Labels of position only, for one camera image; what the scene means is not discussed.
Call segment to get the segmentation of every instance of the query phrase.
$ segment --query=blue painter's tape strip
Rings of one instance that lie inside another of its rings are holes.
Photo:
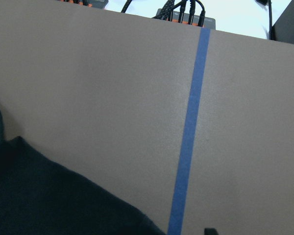
[[[210,30],[202,28],[194,66],[191,91],[188,100],[180,159],[177,169],[168,235],[180,235],[184,217],[188,180],[191,170],[193,146],[199,110]]]

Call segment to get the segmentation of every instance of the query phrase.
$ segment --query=black cable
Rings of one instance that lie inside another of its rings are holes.
[[[201,6],[201,9],[204,11],[204,10],[205,10],[205,7],[204,7],[204,5],[201,3],[201,1],[196,0],[196,2]]]
[[[188,24],[193,23],[194,15],[195,15],[195,9],[196,9],[196,1],[191,0],[191,8],[190,8],[190,16],[188,18]]]
[[[172,21],[172,20],[173,20],[173,11],[174,11],[176,8],[182,6],[183,4],[184,4],[184,1],[180,1],[178,4],[176,4],[176,5],[173,6],[173,8],[172,8],[172,10],[171,10],[171,12],[170,12],[170,14],[169,14],[169,16],[168,16],[168,21]]]
[[[154,19],[167,20],[174,8],[174,0],[168,0],[162,7],[159,15],[154,16]]]
[[[201,3],[201,1],[199,0],[196,0],[196,2],[201,6],[201,13],[200,13],[200,16],[199,16],[199,21],[198,21],[198,26],[199,27],[203,27],[204,25],[204,21],[205,21],[205,14],[206,14],[206,11],[205,11],[205,7],[204,5]]]
[[[181,1],[181,7],[180,7],[180,14],[178,15],[178,22],[183,23],[184,13],[186,9],[186,2],[187,0]]]
[[[272,5],[269,0],[269,39],[272,40]]]
[[[126,1],[126,3],[124,4],[124,7],[123,7],[121,13],[125,13],[126,12],[128,6],[131,4],[131,2],[132,2],[132,0],[127,0]]]

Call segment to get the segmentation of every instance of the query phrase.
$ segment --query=electronic device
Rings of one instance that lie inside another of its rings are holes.
[[[103,9],[107,4],[109,0],[89,0],[89,3],[93,5],[95,8]]]
[[[274,24],[272,34],[276,41],[294,44],[294,0]]]
[[[157,11],[157,15],[160,13],[161,8],[158,9]],[[179,17],[180,13],[178,11],[173,11],[173,22],[178,22],[178,17]],[[190,15],[189,14],[184,14],[184,18],[183,18],[183,24],[188,24],[188,17]],[[199,21],[199,16],[195,15],[194,16],[194,21],[193,21],[193,25],[198,25],[198,21]],[[216,20],[213,18],[209,18],[209,17],[205,17],[205,21],[204,21],[204,28],[209,28],[209,29],[216,29]]]

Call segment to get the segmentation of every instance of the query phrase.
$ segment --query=white background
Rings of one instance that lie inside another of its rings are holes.
[[[144,17],[154,17],[159,8],[167,0],[133,0],[127,14]],[[106,8],[120,12],[126,0],[109,0]],[[269,13],[268,6],[257,3],[256,0],[201,0],[205,6],[206,17],[216,19],[216,30],[243,34],[257,38],[268,38]],[[280,17],[291,0],[272,0],[273,23]],[[196,5],[196,15],[201,12]]]

